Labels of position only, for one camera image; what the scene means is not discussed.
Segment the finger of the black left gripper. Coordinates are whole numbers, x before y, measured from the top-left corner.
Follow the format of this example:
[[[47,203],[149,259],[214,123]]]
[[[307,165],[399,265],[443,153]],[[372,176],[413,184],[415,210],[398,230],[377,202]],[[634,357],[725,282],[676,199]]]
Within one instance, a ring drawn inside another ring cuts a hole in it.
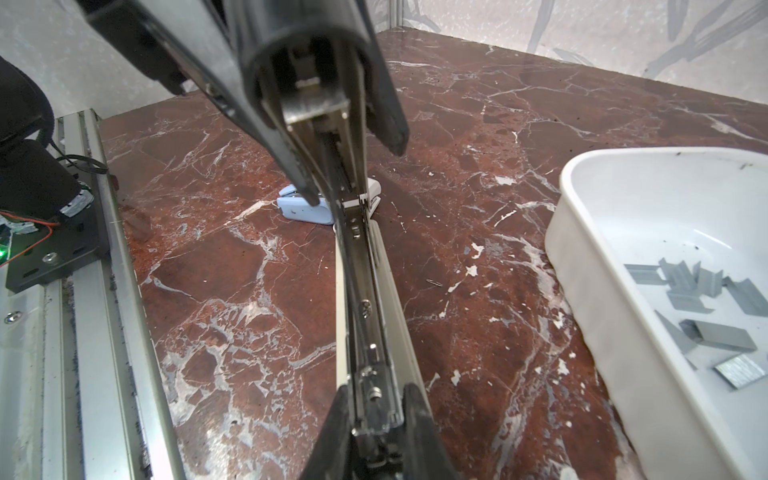
[[[179,95],[192,81],[264,146],[312,206],[319,191],[297,153],[257,113],[223,25],[207,1],[78,1],[86,22],[146,77]]]
[[[358,48],[364,67],[366,124],[370,132],[395,156],[406,153],[410,130],[378,44],[368,7],[354,2],[364,25],[364,39]]]

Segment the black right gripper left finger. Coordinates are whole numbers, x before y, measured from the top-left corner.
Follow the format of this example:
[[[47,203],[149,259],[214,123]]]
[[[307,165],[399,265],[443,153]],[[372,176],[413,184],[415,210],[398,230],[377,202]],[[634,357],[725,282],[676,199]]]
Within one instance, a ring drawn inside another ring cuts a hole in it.
[[[300,476],[300,480],[352,478],[349,388],[340,386]]]

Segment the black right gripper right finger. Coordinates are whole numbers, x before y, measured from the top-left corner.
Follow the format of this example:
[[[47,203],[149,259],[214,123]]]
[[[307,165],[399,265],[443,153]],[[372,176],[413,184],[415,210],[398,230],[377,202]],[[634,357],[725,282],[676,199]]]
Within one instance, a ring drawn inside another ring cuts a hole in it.
[[[403,390],[404,413],[404,479],[458,479],[459,473],[429,413],[429,405],[421,390],[408,383]]]

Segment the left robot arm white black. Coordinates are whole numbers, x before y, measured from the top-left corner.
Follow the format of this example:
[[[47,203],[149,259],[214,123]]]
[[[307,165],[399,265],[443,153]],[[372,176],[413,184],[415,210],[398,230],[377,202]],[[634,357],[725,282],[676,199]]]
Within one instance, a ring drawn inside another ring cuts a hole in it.
[[[195,83],[257,141],[310,205],[366,190],[366,138],[405,152],[409,128],[362,1],[83,1],[87,23],[179,95]],[[55,119],[1,65],[1,262],[13,292],[107,253],[95,211],[105,164],[53,154]]]

